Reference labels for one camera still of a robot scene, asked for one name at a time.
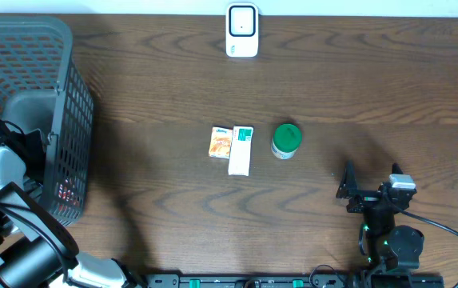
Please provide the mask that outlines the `green lidded white jar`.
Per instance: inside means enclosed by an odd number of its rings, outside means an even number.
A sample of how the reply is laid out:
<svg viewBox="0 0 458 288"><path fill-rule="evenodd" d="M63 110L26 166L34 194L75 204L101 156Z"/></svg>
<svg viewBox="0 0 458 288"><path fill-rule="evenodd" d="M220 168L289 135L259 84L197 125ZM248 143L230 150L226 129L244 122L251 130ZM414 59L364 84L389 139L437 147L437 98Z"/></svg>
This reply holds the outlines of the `green lidded white jar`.
<svg viewBox="0 0 458 288"><path fill-rule="evenodd" d="M275 157L286 160L292 158L302 142L301 130L294 124L279 125L272 138L271 150Z"/></svg>

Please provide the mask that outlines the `white green carton box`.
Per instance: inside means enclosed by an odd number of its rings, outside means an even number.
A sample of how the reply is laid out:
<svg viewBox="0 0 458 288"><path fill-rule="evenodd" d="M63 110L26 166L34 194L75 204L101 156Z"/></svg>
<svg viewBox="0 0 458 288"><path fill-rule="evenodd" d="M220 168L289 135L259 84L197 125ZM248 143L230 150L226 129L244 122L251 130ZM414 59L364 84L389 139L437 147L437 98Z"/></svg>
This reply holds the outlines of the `white green carton box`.
<svg viewBox="0 0 458 288"><path fill-rule="evenodd" d="M248 176L251 158L253 128L235 126L229 156L228 174Z"/></svg>

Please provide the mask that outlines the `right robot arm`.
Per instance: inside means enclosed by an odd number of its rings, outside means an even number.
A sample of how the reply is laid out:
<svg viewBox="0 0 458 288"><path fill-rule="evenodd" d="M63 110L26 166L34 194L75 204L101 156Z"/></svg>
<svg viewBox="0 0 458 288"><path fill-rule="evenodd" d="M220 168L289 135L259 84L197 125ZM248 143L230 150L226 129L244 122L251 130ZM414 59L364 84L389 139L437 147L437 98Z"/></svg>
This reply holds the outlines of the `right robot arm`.
<svg viewBox="0 0 458 288"><path fill-rule="evenodd" d="M353 164L345 165L336 197L348 200L349 213L362 214L359 249L368 267L348 276L348 287L412 287L412 271L420 266L424 235L411 226L398 226L395 215L409 208L416 184L398 164L388 181L375 190L362 190Z"/></svg>

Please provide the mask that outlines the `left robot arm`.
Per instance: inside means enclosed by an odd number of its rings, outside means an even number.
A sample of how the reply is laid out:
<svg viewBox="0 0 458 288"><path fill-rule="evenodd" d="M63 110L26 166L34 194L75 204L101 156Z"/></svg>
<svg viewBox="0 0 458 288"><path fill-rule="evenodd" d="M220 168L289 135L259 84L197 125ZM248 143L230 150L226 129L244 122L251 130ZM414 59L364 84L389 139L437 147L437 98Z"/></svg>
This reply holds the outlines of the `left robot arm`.
<svg viewBox="0 0 458 288"><path fill-rule="evenodd" d="M145 287L114 259L79 250L66 228L25 191L39 181L44 153L38 133L0 120L0 287Z"/></svg>

